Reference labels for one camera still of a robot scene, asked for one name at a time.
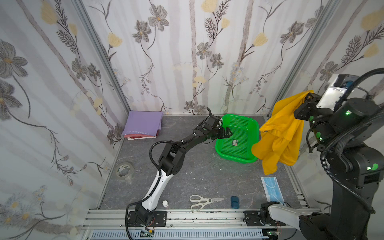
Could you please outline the green plastic basket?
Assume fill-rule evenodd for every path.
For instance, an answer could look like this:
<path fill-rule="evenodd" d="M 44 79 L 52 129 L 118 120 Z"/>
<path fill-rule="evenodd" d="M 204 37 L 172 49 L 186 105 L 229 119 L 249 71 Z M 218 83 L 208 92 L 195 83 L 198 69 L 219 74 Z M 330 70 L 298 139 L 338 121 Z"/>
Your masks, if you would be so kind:
<path fill-rule="evenodd" d="M 230 128 L 233 135 L 228 139 L 218 139 L 215 150 L 225 160 L 241 164 L 250 164 L 258 159 L 252 153 L 252 146 L 259 142 L 259 123 L 248 117 L 227 114 L 223 118 L 223 126 Z"/>

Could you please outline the yellow t shirt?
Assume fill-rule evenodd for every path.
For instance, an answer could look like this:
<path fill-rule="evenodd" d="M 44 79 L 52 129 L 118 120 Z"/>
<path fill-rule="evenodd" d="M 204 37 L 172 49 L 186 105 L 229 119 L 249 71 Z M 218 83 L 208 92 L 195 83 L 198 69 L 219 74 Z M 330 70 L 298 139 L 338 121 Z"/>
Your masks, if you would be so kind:
<path fill-rule="evenodd" d="M 314 91 L 306 91 L 278 101 L 272 116 L 260 128 L 262 139 L 252 146 L 252 154 L 262 161 L 265 175 L 278 169 L 278 163 L 293 166 L 299 157 L 304 121 L 297 120 L 294 111 Z"/>

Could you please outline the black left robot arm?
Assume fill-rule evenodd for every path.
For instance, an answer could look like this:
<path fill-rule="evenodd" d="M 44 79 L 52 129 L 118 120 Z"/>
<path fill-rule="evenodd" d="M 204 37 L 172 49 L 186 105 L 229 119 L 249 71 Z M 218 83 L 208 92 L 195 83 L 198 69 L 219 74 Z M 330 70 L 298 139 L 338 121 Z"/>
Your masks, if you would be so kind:
<path fill-rule="evenodd" d="M 209 115 L 186 138 L 158 141 L 150 147 L 149 157 L 158 174 L 145 197 L 127 205 L 126 226 L 148 226 L 154 220 L 160 197 L 171 178 L 181 170 L 188 151 L 207 140 L 228 139 L 233 135 L 220 116 L 213 115 L 210 109 L 208 112 Z"/>

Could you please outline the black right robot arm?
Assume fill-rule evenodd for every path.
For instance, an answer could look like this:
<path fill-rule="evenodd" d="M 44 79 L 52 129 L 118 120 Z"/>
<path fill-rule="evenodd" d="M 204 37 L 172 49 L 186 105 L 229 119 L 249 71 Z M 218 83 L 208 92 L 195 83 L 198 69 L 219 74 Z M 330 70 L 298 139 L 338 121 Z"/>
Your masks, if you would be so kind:
<path fill-rule="evenodd" d="M 351 98 L 351 93 L 383 68 L 362 76 L 336 74 L 334 81 L 318 95 L 302 94 L 292 118 L 308 122 L 317 143 L 309 151 L 320 153 L 320 163 L 333 181 L 330 213 L 308 213 L 285 207 L 276 201 L 261 205 L 258 222 L 269 227 L 284 223 L 300 231 L 307 240 L 365 240 L 372 201 L 384 178 L 384 156 L 368 147 L 365 140 L 384 125 L 384 109 L 371 95 Z"/>

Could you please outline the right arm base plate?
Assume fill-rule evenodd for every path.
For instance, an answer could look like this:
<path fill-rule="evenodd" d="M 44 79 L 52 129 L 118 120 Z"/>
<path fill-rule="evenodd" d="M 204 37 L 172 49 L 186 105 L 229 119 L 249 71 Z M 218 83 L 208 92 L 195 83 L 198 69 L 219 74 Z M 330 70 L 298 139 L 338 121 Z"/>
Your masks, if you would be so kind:
<path fill-rule="evenodd" d="M 286 226 L 285 223 L 273 220 L 269 213 L 260 211 L 244 211 L 244 222 L 248 227 L 280 227 Z"/>

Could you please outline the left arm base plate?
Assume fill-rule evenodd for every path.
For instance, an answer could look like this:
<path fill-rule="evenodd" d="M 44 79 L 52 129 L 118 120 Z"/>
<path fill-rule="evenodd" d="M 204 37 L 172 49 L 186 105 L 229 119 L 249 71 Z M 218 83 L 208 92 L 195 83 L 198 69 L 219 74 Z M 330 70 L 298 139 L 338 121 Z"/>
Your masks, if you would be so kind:
<path fill-rule="evenodd" d="M 126 219 L 128 227 L 165 227 L 167 223 L 167 211 L 154 211 L 148 213 L 139 213 L 131 211 Z"/>

